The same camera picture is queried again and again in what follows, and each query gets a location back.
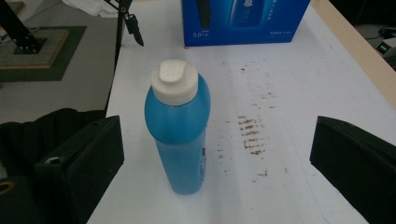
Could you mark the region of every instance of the blue box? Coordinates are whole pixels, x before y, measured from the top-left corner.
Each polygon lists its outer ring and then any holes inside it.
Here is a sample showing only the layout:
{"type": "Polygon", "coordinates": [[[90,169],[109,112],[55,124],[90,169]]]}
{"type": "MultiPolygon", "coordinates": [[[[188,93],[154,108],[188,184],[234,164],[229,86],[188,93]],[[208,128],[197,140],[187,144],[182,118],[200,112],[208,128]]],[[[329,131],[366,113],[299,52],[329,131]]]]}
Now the blue box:
{"type": "Polygon", "coordinates": [[[310,0],[181,0],[184,44],[290,42],[310,0]]]}

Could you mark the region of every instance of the white table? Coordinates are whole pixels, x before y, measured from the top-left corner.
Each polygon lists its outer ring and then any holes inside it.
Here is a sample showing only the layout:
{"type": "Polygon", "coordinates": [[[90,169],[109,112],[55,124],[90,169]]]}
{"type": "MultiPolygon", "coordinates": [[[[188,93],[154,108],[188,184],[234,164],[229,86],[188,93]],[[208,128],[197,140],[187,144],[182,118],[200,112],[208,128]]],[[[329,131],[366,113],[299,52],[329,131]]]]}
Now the white table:
{"type": "Polygon", "coordinates": [[[179,0],[131,11],[146,46],[124,36],[107,112],[126,158],[89,223],[367,223],[310,164],[317,116],[396,145],[396,113],[312,7],[291,43],[189,49],[179,0]],[[211,91],[206,178],[190,196],[171,190],[144,120],[149,75],[167,59],[194,64],[211,91]]]}

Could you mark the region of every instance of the bottle label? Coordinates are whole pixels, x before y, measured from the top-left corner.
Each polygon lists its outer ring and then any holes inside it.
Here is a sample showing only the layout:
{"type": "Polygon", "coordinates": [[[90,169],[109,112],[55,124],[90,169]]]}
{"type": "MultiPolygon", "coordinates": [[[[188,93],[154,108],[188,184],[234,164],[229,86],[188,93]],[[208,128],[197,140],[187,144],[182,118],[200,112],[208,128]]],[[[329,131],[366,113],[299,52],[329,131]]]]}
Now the bottle label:
{"type": "Polygon", "coordinates": [[[206,148],[202,148],[202,158],[201,158],[201,185],[205,180],[205,169],[206,169],[206,148]]]}

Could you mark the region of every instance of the black metal stand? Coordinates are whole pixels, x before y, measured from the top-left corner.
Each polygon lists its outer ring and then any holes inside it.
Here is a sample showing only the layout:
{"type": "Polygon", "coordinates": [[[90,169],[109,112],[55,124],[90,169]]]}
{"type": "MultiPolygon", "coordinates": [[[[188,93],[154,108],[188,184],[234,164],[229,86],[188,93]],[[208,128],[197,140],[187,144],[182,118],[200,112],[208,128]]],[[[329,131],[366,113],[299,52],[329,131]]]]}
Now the black metal stand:
{"type": "Polygon", "coordinates": [[[38,41],[23,25],[5,0],[0,0],[0,25],[18,46],[19,54],[37,54],[45,40],[38,41]]]}

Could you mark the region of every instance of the bottle cap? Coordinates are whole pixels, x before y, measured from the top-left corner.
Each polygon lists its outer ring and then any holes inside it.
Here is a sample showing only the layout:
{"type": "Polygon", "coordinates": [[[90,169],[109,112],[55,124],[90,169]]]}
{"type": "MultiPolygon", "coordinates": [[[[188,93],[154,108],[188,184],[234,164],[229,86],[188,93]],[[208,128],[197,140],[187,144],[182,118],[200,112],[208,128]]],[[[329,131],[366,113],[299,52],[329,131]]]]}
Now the bottle cap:
{"type": "Polygon", "coordinates": [[[184,105],[198,92],[198,72],[181,60],[166,60],[151,74],[155,97],[165,105],[184,105]]]}

